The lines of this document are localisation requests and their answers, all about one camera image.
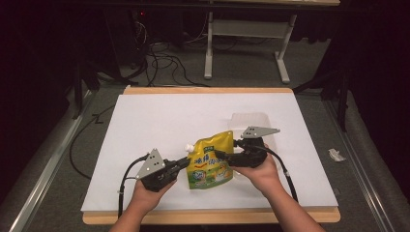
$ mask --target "yellow pouch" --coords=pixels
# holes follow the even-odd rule
[[[208,189],[232,179],[233,171],[228,163],[218,159],[215,150],[233,153],[232,130],[199,139],[188,154],[190,165],[186,168],[190,189]]]

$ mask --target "metal stand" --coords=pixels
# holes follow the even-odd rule
[[[283,56],[289,44],[295,25],[296,15],[291,15],[288,22],[263,22],[263,21],[243,21],[243,20],[222,20],[214,19],[212,12],[208,14],[208,45],[205,57],[205,79],[212,78],[213,49],[212,38],[214,35],[256,37],[256,38],[282,38],[280,51],[275,52],[280,78],[284,84],[290,82]]]

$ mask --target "table surface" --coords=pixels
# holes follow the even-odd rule
[[[124,95],[135,94],[224,94],[224,93],[292,93],[287,88],[127,88]],[[318,222],[337,222],[340,213],[337,206],[305,207]],[[116,211],[84,212],[87,224],[112,224],[117,220]],[[218,209],[218,210],[161,210],[153,211],[143,224],[229,224],[229,223],[277,223],[271,209]]]

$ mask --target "white paper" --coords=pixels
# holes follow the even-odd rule
[[[262,112],[270,125],[278,155],[285,163],[302,206],[337,206],[302,113],[291,93],[156,94],[120,96],[81,211],[117,211],[118,190],[131,162],[157,148],[164,159],[187,155],[187,143],[228,130],[233,113]],[[135,176],[138,163],[129,176]],[[287,182],[280,179],[290,193]],[[124,205],[134,180],[126,181]],[[234,178],[209,189],[189,189],[185,170],[156,210],[269,208],[249,180]]]

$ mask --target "hand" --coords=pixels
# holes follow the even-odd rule
[[[268,154],[262,164],[255,168],[235,166],[231,166],[231,168],[248,177],[253,185],[264,195],[271,189],[276,188],[275,186],[281,187],[277,165],[271,154]]]
[[[167,186],[162,188],[159,192],[147,190],[141,181],[135,183],[135,188],[133,189],[132,200],[130,206],[135,206],[135,208],[141,212],[143,215],[148,214],[148,212],[154,210],[160,203],[163,195],[176,183],[176,180],[169,183]]]

